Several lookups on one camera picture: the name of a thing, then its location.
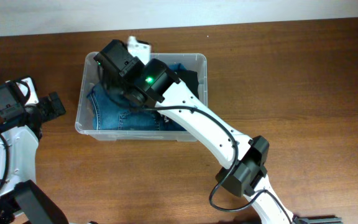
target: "white container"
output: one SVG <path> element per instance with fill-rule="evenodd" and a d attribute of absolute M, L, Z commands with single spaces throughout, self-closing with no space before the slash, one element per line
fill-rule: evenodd
<path fill-rule="evenodd" d="M 196 141 L 187 131 L 118 131 L 118 130 L 94 130 L 92 126 L 93 110 L 91 102 L 86 98 L 91 88 L 99 82 L 96 73 L 96 62 L 93 57 L 97 52 L 89 53 L 85 58 L 84 75 L 80 101 L 78 102 L 75 129 L 80 134 L 87 134 L 99 141 L 115 141 L 118 139 L 141 139 L 141 140 L 177 140 Z M 182 63 L 186 69 L 197 72 L 198 94 L 200 101 L 208 106 L 208 88 L 206 80 L 206 57 L 203 54 L 152 54 L 167 65 Z"/>

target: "blue jeans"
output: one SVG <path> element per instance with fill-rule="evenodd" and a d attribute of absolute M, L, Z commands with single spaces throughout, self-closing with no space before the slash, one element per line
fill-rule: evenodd
<path fill-rule="evenodd" d="M 186 70 L 182 64 L 172 65 L 174 71 Z M 93 105 L 93 129 L 125 131 L 186 131 L 176 122 L 158 112 L 131 111 L 114 104 L 100 83 L 88 93 L 87 98 Z M 120 94 L 113 100 L 124 106 L 135 106 Z"/>

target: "green light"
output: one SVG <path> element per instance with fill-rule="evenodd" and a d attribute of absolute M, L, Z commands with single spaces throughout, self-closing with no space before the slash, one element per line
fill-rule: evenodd
<path fill-rule="evenodd" d="M 152 82 L 153 82 L 153 78 L 152 78 L 152 77 L 147 77 L 147 78 L 146 78 L 146 82 L 147 82 L 147 83 L 152 83 Z"/>

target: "wood grain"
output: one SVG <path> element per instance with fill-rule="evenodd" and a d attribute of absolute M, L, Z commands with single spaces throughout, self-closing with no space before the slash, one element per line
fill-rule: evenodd
<path fill-rule="evenodd" d="M 75 131 L 86 54 L 128 35 L 154 52 L 204 54 L 209 107 L 270 141 L 267 169 L 287 208 L 358 223 L 358 18 L 0 37 L 0 84 L 31 75 L 39 96 L 57 91 L 67 110 L 44 124 L 36 168 L 38 186 L 69 221 L 256 217 L 209 206 L 220 166 L 199 142 L 101 142 Z M 215 201 L 245 203 L 225 190 Z"/>

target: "white wall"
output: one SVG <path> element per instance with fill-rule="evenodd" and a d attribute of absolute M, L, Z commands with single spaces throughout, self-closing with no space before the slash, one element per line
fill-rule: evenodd
<path fill-rule="evenodd" d="M 358 17 L 358 0 L 0 0 L 0 36 Z"/>

